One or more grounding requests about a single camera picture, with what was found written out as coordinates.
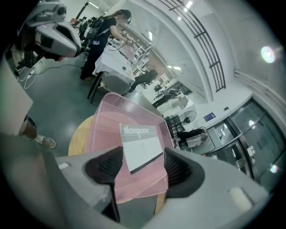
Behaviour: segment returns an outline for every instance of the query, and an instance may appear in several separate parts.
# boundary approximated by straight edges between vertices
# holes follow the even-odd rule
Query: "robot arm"
[[[57,61],[80,54],[79,35],[64,21],[66,11],[60,1],[39,1],[18,33],[16,47],[25,54],[23,66],[31,68],[42,57]]]

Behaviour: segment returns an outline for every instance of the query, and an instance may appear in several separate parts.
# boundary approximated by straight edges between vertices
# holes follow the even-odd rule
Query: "white tablecloth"
[[[130,64],[118,51],[104,50],[95,62],[93,75],[99,72],[104,72],[102,75],[104,84],[118,94],[126,93],[135,82]]]

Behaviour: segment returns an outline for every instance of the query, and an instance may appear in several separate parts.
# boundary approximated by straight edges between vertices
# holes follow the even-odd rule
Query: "white notebook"
[[[155,126],[121,123],[120,134],[126,163],[131,174],[136,173],[163,154]]]

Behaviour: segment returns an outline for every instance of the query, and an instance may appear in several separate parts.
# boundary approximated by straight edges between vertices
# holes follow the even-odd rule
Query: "white table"
[[[110,51],[106,48],[95,62],[93,75],[95,74],[97,74],[96,79],[88,94],[89,98],[95,90],[91,103],[101,80],[111,91],[118,94],[126,93],[135,82],[132,68],[125,57],[117,51]]]

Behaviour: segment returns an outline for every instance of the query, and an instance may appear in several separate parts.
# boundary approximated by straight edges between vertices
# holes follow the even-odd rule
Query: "gray floor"
[[[46,63],[45,69],[63,64],[81,67],[83,54],[73,59],[65,58],[60,63],[53,60],[43,60],[43,62]],[[24,69],[20,78],[23,78],[27,71],[28,69]],[[26,90],[34,102],[29,116],[36,123],[40,135],[51,137],[56,141],[56,148],[49,150],[55,157],[68,155],[74,131],[86,118],[94,114],[105,94],[99,90],[93,104],[90,104],[87,95],[92,81],[80,80],[80,73],[81,70],[73,66],[48,69]],[[29,79],[27,85],[32,81],[33,78]],[[160,115],[157,109],[137,92],[128,94],[127,98]],[[132,229],[141,228],[152,218],[155,205],[156,196],[118,205],[122,224]]]

